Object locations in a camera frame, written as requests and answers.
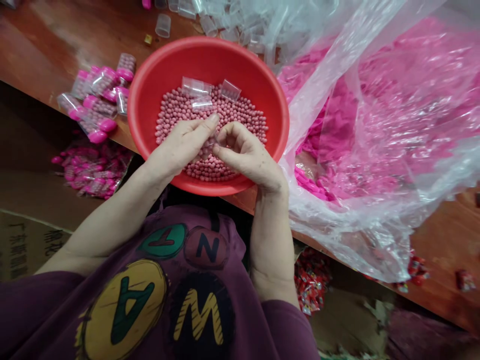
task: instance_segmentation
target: clear plastic bag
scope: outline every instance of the clear plastic bag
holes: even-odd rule
[[[331,44],[279,75],[292,229],[388,283],[410,278],[413,228],[480,175],[479,33],[415,25],[442,3],[363,2]],[[306,138],[308,160],[297,151]]]

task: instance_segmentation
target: yellow circle print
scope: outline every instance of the yellow circle print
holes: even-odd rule
[[[91,360],[127,358],[157,323],[167,294],[160,265],[135,261],[118,273],[87,312],[80,351]]]

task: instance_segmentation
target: person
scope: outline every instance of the person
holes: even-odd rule
[[[35,275],[1,285],[0,358],[320,358],[294,283],[287,181],[242,124],[212,152],[258,185],[249,274],[227,216],[176,205],[146,218],[218,123],[180,121]]]

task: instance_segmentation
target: red plastic bowl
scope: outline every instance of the red plastic bowl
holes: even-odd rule
[[[144,159],[157,147],[157,125],[162,96],[182,86],[182,77],[218,85],[227,79],[241,89],[241,96],[263,111],[269,127],[266,149],[278,161],[289,135],[287,100],[275,75],[253,53],[237,44],[210,37],[173,41],[150,55],[135,75],[128,98],[128,124]],[[226,196],[250,188],[244,176],[230,181],[205,182],[185,172],[171,182],[176,187],[203,196]]]

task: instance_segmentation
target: small yellow object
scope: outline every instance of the small yellow object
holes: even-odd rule
[[[145,40],[143,40],[145,42],[145,44],[147,44],[148,46],[152,45],[152,40],[154,38],[152,37],[152,35],[145,35]]]

